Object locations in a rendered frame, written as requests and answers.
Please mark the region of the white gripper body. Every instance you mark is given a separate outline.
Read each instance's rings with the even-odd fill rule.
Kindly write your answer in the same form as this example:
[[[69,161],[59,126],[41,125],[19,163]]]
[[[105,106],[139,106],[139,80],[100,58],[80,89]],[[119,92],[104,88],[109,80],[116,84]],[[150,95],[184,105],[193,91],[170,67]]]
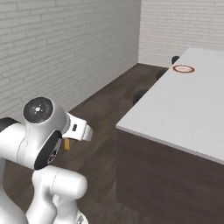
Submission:
[[[93,136],[93,129],[88,125],[87,122],[84,123],[84,130],[83,130],[83,135],[82,135],[82,140],[83,141],[88,141],[90,142]]]

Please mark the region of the dark wood dining counter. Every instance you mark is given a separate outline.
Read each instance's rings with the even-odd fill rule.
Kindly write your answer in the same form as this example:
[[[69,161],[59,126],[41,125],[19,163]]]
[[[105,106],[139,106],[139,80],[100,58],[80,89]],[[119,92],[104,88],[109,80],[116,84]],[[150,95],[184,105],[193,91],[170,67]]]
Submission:
[[[119,202],[151,224],[224,224],[224,52],[187,49],[117,123],[116,142]]]

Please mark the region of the white plate with brown rim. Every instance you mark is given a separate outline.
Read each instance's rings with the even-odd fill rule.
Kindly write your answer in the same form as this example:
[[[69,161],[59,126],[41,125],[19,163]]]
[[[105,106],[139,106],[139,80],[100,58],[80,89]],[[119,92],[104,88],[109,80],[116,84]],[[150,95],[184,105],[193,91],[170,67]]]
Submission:
[[[182,74],[190,74],[195,71],[195,69],[191,66],[185,65],[176,65],[172,68],[175,72],[182,73]]]

